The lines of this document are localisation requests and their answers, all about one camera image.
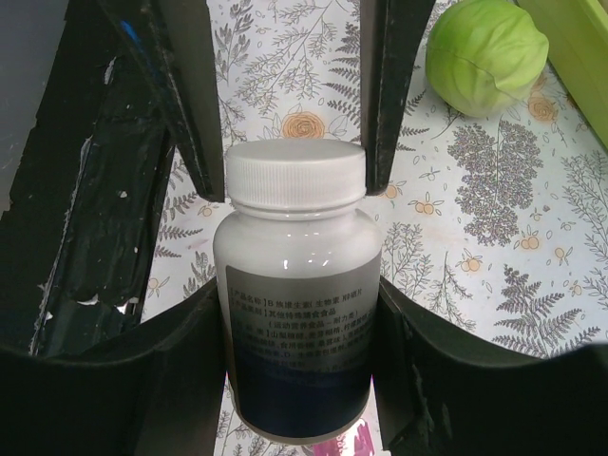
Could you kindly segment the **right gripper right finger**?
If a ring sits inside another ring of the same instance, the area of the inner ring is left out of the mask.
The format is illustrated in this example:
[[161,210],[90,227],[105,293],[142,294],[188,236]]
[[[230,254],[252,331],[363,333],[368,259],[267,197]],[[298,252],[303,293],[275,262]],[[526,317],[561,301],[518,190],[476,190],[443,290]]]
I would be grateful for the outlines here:
[[509,351],[382,281],[371,352],[393,455],[603,455],[607,348],[550,359]]

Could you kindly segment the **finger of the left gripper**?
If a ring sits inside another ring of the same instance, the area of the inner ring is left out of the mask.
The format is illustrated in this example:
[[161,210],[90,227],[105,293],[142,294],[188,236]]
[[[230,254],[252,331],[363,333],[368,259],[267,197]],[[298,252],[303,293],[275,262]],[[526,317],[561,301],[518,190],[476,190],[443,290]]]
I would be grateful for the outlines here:
[[363,148],[367,194],[389,185],[415,58],[433,0],[363,3]]
[[210,12],[200,0],[106,0],[202,198],[225,200],[223,145]]

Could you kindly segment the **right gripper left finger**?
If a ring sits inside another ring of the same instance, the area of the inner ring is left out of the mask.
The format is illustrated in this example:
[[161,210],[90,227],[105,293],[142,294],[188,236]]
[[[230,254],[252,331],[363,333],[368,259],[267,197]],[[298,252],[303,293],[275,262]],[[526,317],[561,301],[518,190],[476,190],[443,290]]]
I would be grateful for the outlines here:
[[1,350],[4,455],[211,455],[225,362],[218,286],[78,355]]

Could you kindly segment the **pink weekly pill organizer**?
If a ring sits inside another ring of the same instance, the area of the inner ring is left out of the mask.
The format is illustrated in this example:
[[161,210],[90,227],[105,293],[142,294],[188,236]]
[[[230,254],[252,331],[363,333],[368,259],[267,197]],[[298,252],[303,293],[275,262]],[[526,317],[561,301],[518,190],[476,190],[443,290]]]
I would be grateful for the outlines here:
[[344,433],[313,446],[314,456],[372,456],[375,454],[368,423],[360,418]]

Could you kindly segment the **white pill bottle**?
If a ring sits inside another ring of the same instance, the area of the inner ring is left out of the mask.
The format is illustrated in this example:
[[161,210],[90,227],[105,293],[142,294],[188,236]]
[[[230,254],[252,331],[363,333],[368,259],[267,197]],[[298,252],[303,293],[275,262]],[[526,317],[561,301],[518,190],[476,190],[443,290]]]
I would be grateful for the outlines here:
[[350,142],[244,142],[225,157],[233,212],[213,240],[234,408],[255,432],[317,443],[349,428],[371,389],[383,237],[359,205]]

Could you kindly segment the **green round cabbage toy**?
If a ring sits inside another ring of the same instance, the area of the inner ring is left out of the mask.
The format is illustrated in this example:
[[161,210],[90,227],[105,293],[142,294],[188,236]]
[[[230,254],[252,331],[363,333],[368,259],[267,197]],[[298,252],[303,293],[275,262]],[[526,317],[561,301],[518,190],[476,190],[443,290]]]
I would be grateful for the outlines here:
[[460,1],[437,19],[425,70],[434,91],[472,118],[522,101],[540,77],[549,40],[509,1]]

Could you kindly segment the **floral table mat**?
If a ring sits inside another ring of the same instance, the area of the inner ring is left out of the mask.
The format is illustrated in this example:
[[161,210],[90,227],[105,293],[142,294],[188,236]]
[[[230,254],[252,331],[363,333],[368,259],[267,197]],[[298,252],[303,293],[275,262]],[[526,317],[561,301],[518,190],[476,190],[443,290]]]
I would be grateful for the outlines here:
[[[580,112],[558,130],[528,98],[470,119],[428,85],[434,1],[416,58],[388,189],[362,209],[386,235],[382,275],[447,322],[539,358],[607,343],[607,153]],[[360,1],[208,1],[224,148],[288,137],[358,143]],[[143,321],[215,272],[211,236],[232,209],[195,197],[172,163]],[[363,418],[383,451],[373,396]],[[232,410],[228,385],[211,455],[314,455],[269,441]]]

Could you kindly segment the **green plastic basket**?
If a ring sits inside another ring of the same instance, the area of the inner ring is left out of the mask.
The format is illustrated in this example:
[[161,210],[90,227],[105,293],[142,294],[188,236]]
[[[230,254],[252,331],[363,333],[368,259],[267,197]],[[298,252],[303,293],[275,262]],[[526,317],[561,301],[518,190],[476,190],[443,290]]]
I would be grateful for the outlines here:
[[528,111],[558,130],[560,105],[576,108],[602,146],[607,145],[607,10],[600,1],[520,1],[549,42],[548,61],[564,87],[542,94],[541,75],[528,98]]

